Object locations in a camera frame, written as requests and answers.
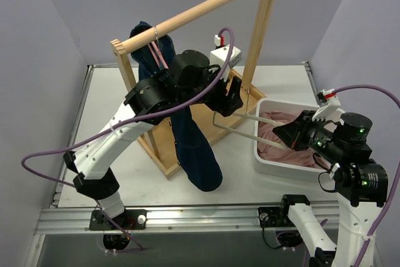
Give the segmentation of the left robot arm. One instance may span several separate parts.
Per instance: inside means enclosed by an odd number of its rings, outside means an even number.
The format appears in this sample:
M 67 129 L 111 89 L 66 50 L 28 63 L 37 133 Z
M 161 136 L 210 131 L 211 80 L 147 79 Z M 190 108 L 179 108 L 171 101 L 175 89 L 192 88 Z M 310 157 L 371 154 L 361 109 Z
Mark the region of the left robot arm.
M 73 180 L 78 193 L 95 200 L 104 211 L 104 222 L 112 229 L 121 228 L 126 221 L 125 207 L 118 192 L 119 183 L 111 164 L 142 134 L 158 125 L 165 117 L 176 117 L 183 103 L 200 95 L 195 102 L 224 117 L 241 108 L 241 80 L 228 76 L 241 60 L 241 50 L 220 47 L 210 56 L 186 50 L 167 64 L 162 54 L 154 56 L 160 71 L 140 80 L 127 94 L 116 114 L 99 137 L 79 151 L 67 151 L 64 162 L 75 172 Z

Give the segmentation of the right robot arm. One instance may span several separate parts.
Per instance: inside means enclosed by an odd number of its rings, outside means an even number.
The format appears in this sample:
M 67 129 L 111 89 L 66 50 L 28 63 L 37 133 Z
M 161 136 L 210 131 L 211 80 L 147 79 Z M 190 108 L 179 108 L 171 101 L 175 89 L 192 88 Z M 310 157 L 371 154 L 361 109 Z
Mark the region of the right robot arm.
M 273 133 L 290 149 L 312 149 L 329 163 L 327 173 L 339 203 L 338 241 L 330 240 L 304 195 L 285 194 L 278 219 L 296 227 L 309 252 L 309 266 L 372 266 L 374 249 L 368 244 L 373 235 L 368 228 L 382 213 L 388 193 L 387 173 L 370 158 L 366 143 L 373 123 L 358 113 L 342 113 L 329 131 L 328 122 L 313 120 L 313 114 L 305 110 Z

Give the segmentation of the pink hanger with metal hook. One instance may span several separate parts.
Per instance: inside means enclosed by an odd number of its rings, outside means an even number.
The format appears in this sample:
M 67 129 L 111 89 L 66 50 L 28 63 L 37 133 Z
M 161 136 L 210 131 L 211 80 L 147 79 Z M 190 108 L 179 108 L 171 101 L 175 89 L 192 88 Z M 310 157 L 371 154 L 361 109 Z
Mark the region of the pink hanger with metal hook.
M 159 69 L 164 68 L 164 69 L 169 69 L 167 63 L 165 62 L 165 59 L 162 55 L 162 52 L 159 48 L 159 38 L 158 38 L 158 31 L 157 27 L 154 26 L 154 33 L 156 36 L 156 40 L 151 42 L 150 50 L 151 53 L 154 57 L 154 60 L 157 61 L 157 65 L 159 66 Z

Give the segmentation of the cream hanger with metal hook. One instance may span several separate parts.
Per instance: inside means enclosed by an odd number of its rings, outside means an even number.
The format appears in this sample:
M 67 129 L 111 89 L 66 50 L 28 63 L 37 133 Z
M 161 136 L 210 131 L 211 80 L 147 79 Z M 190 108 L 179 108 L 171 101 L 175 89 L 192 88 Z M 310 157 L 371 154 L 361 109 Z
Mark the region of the cream hanger with metal hook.
M 222 123 L 218 123 L 218 120 L 216 119 L 216 113 L 213 113 L 213 119 L 212 119 L 212 124 L 229 133 L 233 133 L 239 136 L 243 136 L 245 138 L 260 142 L 260 143 L 264 143 L 270 146 L 273 146 L 275 148 L 279 148 L 282 150 L 287 150 L 288 147 L 280 144 L 278 142 L 274 142 L 274 141 L 270 141 L 268 139 L 264 139 L 264 138 L 260 138 L 258 136 L 258 132 L 257 132 L 257 126 L 252 125 L 252 129 L 256 130 L 256 134 L 254 134 L 254 132 L 252 131 L 251 133 L 249 132 L 249 130 L 245 130 L 245 131 L 241 131 L 241 127 L 240 125 L 245 124 L 245 125 L 249 125 L 250 122 L 261 122 L 261 123 L 266 123 L 266 124 L 270 124 L 272 127 L 278 127 L 278 126 L 282 126 L 283 123 L 271 120 L 271 119 L 266 119 L 266 118 L 261 118 L 258 116 L 253 116 L 252 114 L 249 114 L 247 111 L 244 113 L 237 113 L 235 112 L 232 116 L 234 116 L 234 122 L 230 122 L 229 124 L 227 122 L 222 122 Z

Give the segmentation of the dark blue denim skirt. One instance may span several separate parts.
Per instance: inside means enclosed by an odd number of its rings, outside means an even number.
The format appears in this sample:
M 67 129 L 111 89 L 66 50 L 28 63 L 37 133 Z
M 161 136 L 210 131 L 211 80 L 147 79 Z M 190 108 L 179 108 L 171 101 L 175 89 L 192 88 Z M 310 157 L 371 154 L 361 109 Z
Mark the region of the dark blue denim skirt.
M 129 37 L 132 38 L 151 27 L 150 24 L 140 21 L 131 30 Z M 158 48 L 170 67 L 176 56 L 172 39 L 168 35 L 161 37 Z M 131 52 L 131 57 L 139 65 L 140 81 L 150 78 L 159 71 L 154 56 L 147 46 Z M 214 191 L 221 185 L 223 174 L 209 142 L 192 119 L 190 107 L 174 113 L 170 119 L 177 160 L 188 179 L 201 191 Z

